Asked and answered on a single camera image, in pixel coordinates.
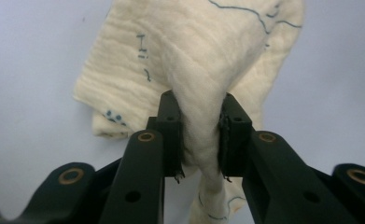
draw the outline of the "black plastic part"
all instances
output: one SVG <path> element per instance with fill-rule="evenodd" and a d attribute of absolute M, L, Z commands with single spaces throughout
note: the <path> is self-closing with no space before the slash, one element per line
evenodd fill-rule
<path fill-rule="evenodd" d="M 161 134 L 133 134 L 107 198 L 100 224 L 162 223 L 163 147 Z"/>
<path fill-rule="evenodd" d="M 357 223 L 281 136 L 252 133 L 247 151 L 243 188 L 255 223 Z"/>
<path fill-rule="evenodd" d="M 181 113 L 172 91 L 161 95 L 156 131 L 164 139 L 164 176 L 178 179 L 185 176 L 182 170 L 183 141 Z"/>
<path fill-rule="evenodd" d="M 365 223 L 365 167 L 355 164 L 336 166 L 331 185 L 349 212 Z"/>
<path fill-rule="evenodd" d="M 0 224 L 71 223 L 89 191 L 94 169 L 85 163 L 72 162 L 51 172 L 36 190 L 18 218 Z"/>
<path fill-rule="evenodd" d="M 227 93 L 219 119 L 220 144 L 218 162 L 225 177 L 243 176 L 246 164 L 245 148 L 249 143 L 252 120 L 237 100 Z"/>

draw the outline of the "white towel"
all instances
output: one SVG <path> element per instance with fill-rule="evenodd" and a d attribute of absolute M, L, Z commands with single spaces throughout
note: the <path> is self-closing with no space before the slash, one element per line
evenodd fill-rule
<path fill-rule="evenodd" d="M 190 223 L 227 223 L 244 204 L 241 178 L 218 168 L 227 91 L 261 129 L 262 103 L 302 27 L 302 0 L 115 0 L 75 87 L 94 109 L 93 132 L 127 137 L 173 90 L 185 167 L 203 173 Z"/>

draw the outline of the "bolt hole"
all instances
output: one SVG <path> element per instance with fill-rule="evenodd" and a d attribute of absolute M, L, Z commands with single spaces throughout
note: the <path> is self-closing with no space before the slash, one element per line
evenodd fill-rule
<path fill-rule="evenodd" d="M 276 137 L 270 133 L 261 133 L 259 139 L 263 142 L 272 143 L 275 141 Z"/>
<path fill-rule="evenodd" d="M 318 195 L 313 192 L 306 191 L 303 193 L 304 198 L 311 203 L 319 203 L 320 199 Z"/>
<path fill-rule="evenodd" d="M 134 190 L 126 194 L 125 200 L 128 203 L 136 203 L 141 199 L 141 193 Z"/>
<path fill-rule="evenodd" d="M 347 174 L 351 179 L 359 182 L 359 184 L 365 185 L 365 171 L 359 169 L 349 169 L 347 170 Z"/>
<path fill-rule="evenodd" d="M 141 142 L 150 142 L 155 139 L 155 135 L 153 133 L 141 133 L 138 135 L 138 140 Z"/>
<path fill-rule="evenodd" d="M 71 185 L 77 183 L 84 176 L 84 171 L 80 168 L 71 168 L 64 171 L 59 176 L 59 183 L 62 185 Z"/>

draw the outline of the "white background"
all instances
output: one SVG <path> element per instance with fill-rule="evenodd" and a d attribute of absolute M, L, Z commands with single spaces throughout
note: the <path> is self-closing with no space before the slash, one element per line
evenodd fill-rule
<path fill-rule="evenodd" d="M 91 135 L 72 89 L 111 0 L 0 1 L 0 211 L 16 217 L 55 168 L 96 169 L 126 141 Z M 306 1 L 302 34 L 265 104 L 265 128 L 309 165 L 365 165 L 365 1 Z M 167 180 L 165 223 L 187 223 L 198 176 Z M 232 223 L 247 223 L 248 209 Z"/>

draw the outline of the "blue ink drawing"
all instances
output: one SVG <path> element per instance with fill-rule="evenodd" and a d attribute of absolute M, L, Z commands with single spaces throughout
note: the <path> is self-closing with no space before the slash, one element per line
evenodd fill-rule
<path fill-rule="evenodd" d="M 234 201 L 234 200 L 237 200 L 237 199 L 240 199 L 240 200 L 245 200 L 246 201 L 246 199 L 245 198 L 242 198 L 242 197 L 238 197 L 238 196 L 236 196 L 236 197 L 234 197 L 234 198 L 232 198 L 232 199 L 230 199 L 229 201 L 228 201 L 228 208 L 229 208 L 229 212 L 228 212 L 228 215 L 226 216 L 226 217 L 213 217 L 213 216 L 211 216 L 211 215 L 209 215 L 209 214 L 207 214 L 210 218 L 212 218 L 212 219 L 214 219 L 214 220 L 228 220 L 228 216 L 231 214 L 231 203 L 232 203 L 232 201 Z M 202 202 L 202 198 L 200 197 L 200 192 L 199 192 L 199 202 L 200 202 L 200 204 L 202 205 L 202 206 L 204 206 L 204 204 L 203 204 L 203 202 Z"/>
<path fill-rule="evenodd" d="M 108 110 L 104 114 L 104 117 L 106 119 L 112 121 L 112 122 L 115 122 L 115 123 L 121 124 L 123 126 L 126 126 L 126 123 L 122 120 L 121 115 L 117 114 L 116 116 L 113 116 L 112 114 L 113 114 L 112 111 L 111 110 Z"/>
<path fill-rule="evenodd" d="M 147 69 L 144 68 L 144 71 L 147 73 L 147 81 L 150 82 L 150 75 L 149 75 L 149 71 Z"/>
<path fill-rule="evenodd" d="M 252 9 L 252 8 L 247 8 L 247 7 L 233 7 L 233 6 L 221 6 L 220 4 L 216 3 L 213 0 L 208 0 L 211 4 L 213 4 L 214 6 L 221 8 L 221 9 L 237 9 L 237 10 L 243 10 L 243 11 L 247 11 L 247 12 L 251 12 L 253 14 L 255 14 L 258 17 L 259 22 L 261 23 L 261 25 L 263 26 L 263 30 L 266 33 L 266 35 L 269 35 L 272 31 L 268 30 L 267 26 L 266 26 L 266 22 L 263 20 L 263 18 L 261 17 L 261 15 L 259 14 L 259 12 L 257 12 L 256 10 Z M 271 18 L 271 19 L 275 19 L 276 16 L 279 13 L 279 5 L 276 5 L 275 8 L 275 13 L 273 14 L 266 14 L 266 17 Z M 289 21 L 276 21 L 275 23 L 285 23 L 291 27 L 294 28 L 302 28 L 301 25 L 296 25 L 293 24 Z"/>

